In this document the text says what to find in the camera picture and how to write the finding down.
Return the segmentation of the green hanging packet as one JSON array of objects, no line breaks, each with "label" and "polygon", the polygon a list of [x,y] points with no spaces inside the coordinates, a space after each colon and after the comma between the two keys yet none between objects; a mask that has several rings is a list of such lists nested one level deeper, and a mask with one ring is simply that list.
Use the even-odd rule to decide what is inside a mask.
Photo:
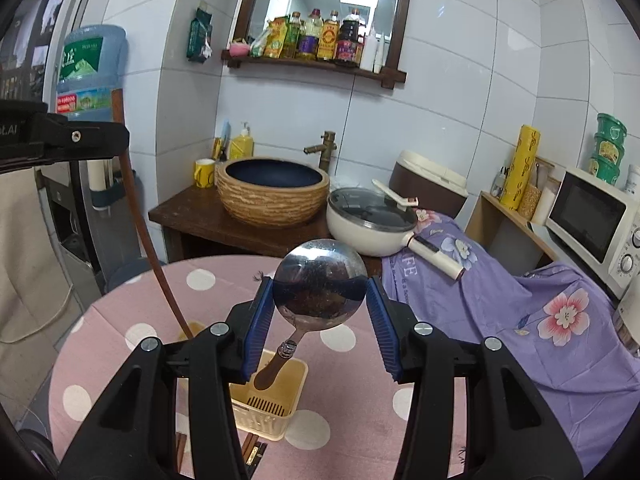
[{"label": "green hanging packet", "polygon": [[212,56],[213,14],[202,2],[190,21],[186,59],[192,63],[205,63]]}]

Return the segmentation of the beige perforated utensil holder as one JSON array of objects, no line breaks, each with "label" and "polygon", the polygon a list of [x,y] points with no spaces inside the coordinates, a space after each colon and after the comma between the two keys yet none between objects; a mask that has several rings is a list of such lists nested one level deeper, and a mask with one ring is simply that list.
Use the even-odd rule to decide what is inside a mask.
[{"label": "beige perforated utensil holder", "polygon": [[[271,323],[267,340],[267,348],[262,352],[259,360],[258,372],[271,360],[274,352],[272,337],[278,342],[284,336],[285,322],[276,318]],[[288,360],[270,388],[257,390],[254,377],[245,385],[230,385],[232,410],[237,430],[254,432],[259,437],[269,441],[280,441],[297,411],[299,399],[308,375],[308,365],[305,361],[292,358]],[[186,378],[178,379],[176,429],[178,434],[189,435],[189,382]]]}]

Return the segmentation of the wood handled steel spoon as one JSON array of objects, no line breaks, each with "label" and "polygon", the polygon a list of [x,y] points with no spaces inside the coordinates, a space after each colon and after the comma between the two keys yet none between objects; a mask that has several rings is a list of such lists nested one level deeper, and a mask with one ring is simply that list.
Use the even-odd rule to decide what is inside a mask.
[{"label": "wood handled steel spoon", "polygon": [[351,318],[366,296],[367,282],[367,268],[358,252],[338,240],[310,240],[289,252],[274,274],[272,298],[294,333],[257,373],[255,388],[271,387],[303,336]]}]

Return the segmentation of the beige cloth cover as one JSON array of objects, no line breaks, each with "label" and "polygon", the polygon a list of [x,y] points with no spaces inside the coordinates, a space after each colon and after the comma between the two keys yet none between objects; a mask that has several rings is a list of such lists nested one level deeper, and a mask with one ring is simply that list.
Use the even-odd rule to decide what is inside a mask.
[{"label": "beige cloth cover", "polygon": [[32,170],[1,177],[1,403],[14,422],[58,357],[55,345],[77,321],[44,222]]}]

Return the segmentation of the brown white rice cooker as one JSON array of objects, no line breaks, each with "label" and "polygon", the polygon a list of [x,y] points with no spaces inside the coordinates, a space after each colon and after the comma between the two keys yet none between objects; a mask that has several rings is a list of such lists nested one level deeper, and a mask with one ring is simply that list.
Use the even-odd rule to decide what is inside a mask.
[{"label": "brown white rice cooker", "polygon": [[450,218],[457,217],[469,196],[461,174],[407,150],[398,155],[388,186],[402,197],[416,198],[422,209]]}]

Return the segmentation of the green noodle cup stack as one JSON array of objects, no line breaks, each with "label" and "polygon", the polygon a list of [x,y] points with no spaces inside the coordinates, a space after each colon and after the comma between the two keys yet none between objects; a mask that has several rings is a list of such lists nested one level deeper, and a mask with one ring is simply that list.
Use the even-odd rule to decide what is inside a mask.
[{"label": "green noodle cup stack", "polygon": [[612,115],[599,113],[594,148],[588,162],[588,174],[614,185],[620,177],[625,155],[626,126]]}]

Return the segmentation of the yellow mug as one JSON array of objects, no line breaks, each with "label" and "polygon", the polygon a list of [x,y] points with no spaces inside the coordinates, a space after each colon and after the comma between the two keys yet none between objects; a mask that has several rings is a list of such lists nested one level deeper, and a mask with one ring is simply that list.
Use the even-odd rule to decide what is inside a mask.
[{"label": "yellow mug", "polygon": [[198,188],[211,188],[215,185],[215,165],[211,158],[201,158],[194,162],[193,180]]}]

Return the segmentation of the white pan with lid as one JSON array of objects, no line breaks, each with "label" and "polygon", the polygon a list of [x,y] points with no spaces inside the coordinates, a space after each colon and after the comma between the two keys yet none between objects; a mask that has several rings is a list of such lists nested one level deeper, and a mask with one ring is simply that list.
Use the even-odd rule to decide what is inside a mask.
[{"label": "white pan with lid", "polygon": [[338,188],[328,196],[326,224],[331,235],[349,244],[360,255],[390,257],[409,249],[443,274],[458,280],[464,267],[416,232],[418,217],[410,200],[401,205],[383,186]]}]

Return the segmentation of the black chopstick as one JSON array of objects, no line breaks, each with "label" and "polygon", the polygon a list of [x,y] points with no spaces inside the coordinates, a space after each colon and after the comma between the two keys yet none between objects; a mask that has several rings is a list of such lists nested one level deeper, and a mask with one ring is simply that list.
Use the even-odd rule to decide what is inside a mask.
[{"label": "black chopstick", "polygon": [[252,478],[254,476],[254,473],[260,461],[264,457],[267,446],[268,444],[262,441],[256,441],[254,443],[254,446],[250,451],[250,455],[248,456],[248,459],[246,462],[248,478]]}]

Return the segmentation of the yellow wrap roll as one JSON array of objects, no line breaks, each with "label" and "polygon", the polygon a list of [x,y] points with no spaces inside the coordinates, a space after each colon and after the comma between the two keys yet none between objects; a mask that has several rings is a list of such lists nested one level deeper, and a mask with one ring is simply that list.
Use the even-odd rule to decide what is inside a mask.
[{"label": "yellow wrap roll", "polygon": [[520,206],[530,172],[536,162],[539,143],[540,132],[531,126],[522,125],[500,197],[502,206],[510,210],[517,210]]}]

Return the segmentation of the purple floral cloth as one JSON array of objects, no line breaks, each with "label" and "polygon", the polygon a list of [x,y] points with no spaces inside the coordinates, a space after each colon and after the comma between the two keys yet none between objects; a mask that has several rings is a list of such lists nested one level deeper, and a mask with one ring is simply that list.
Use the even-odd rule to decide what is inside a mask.
[{"label": "purple floral cloth", "polygon": [[612,322],[613,304],[562,262],[510,274],[443,214],[424,211],[420,236],[463,266],[448,278],[405,249],[382,261],[390,299],[447,336],[501,339],[544,396],[582,463],[605,458],[639,403],[639,361]]}]

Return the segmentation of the dark wooden sink counter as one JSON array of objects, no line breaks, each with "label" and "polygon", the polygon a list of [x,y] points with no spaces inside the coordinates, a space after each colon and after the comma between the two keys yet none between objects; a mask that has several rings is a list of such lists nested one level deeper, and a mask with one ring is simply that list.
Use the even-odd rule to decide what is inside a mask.
[{"label": "dark wooden sink counter", "polygon": [[205,256],[284,257],[294,247],[330,236],[326,214],[290,228],[258,228],[236,220],[214,188],[191,186],[149,211],[160,225],[170,262]]}]

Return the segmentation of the dark soy sauce bottle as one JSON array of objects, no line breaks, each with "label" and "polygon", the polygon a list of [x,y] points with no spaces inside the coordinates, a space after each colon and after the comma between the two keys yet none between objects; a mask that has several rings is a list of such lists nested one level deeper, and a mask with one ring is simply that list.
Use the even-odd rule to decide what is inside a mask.
[{"label": "dark soy sauce bottle", "polygon": [[342,21],[335,45],[334,63],[347,67],[359,67],[366,30],[358,8],[352,8]]}]

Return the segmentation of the white microwave oven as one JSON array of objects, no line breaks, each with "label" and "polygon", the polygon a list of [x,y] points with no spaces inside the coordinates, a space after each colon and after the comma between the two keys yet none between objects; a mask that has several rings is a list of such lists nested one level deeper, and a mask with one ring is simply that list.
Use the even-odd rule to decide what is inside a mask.
[{"label": "white microwave oven", "polygon": [[544,225],[616,299],[639,274],[639,203],[592,174],[567,169]]}]

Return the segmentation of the water dispenser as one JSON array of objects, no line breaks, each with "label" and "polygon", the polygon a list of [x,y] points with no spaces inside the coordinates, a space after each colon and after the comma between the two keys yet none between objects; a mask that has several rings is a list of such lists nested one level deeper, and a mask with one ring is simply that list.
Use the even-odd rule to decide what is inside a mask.
[{"label": "water dispenser", "polygon": [[141,257],[126,198],[94,209],[85,162],[42,166],[37,183],[54,252],[74,289],[109,292],[116,273]]}]

